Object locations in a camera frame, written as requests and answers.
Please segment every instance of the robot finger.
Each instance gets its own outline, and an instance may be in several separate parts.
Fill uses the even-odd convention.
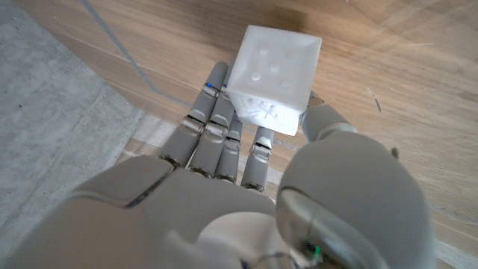
[[[229,132],[224,141],[223,151],[217,163],[216,173],[214,174],[215,179],[225,180],[232,184],[236,183],[241,133],[242,123],[237,117],[233,117]]]
[[[227,69],[227,64],[223,62],[214,66],[191,110],[164,144],[160,158],[175,167],[186,166],[211,116]]]
[[[231,72],[229,67],[224,80],[223,89]],[[223,151],[224,143],[231,125],[234,106],[229,101],[225,92],[221,91],[217,97],[216,105],[212,111],[211,118],[205,126],[205,130],[199,139],[194,156],[191,159],[189,170],[199,173],[205,177],[214,176],[217,162]]]
[[[254,144],[251,146],[244,168],[241,186],[260,193],[265,191],[273,139],[273,130],[264,127],[257,128]]]

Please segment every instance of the gray concrete surface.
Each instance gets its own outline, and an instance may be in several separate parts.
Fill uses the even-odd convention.
[[[5,0],[0,85],[3,263],[66,192],[115,163],[143,113]]]

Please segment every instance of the white cube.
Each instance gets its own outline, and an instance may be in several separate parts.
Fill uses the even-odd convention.
[[[249,25],[226,85],[239,120],[295,135],[321,43],[320,37]]]

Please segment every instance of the dice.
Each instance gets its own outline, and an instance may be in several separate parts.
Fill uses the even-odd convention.
[[[239,120],[295,135],[321,43],[320,37],[249,25],[226,85]]]

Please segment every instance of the gray robotic hand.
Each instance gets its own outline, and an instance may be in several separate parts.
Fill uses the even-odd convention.
[[[428,208],[380,143],[328,105],[302,117],[277,205],[261,194],[273,132],[258,128],[237,186],[241,123],[212,70],[160,158],[136,157],[76,188],[6,268],[433,268]]]

